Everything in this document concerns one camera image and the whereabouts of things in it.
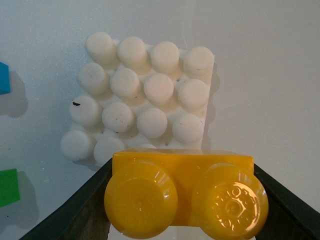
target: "plastic brick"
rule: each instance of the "plastic brick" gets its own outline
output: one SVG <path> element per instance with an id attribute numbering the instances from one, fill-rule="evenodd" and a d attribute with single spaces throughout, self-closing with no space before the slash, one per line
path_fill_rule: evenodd
<path id="1" fill-rule="evenodd" d="M 0 95 L 11 92 L 9 81 L 9 67 L 0 62 Z"/>

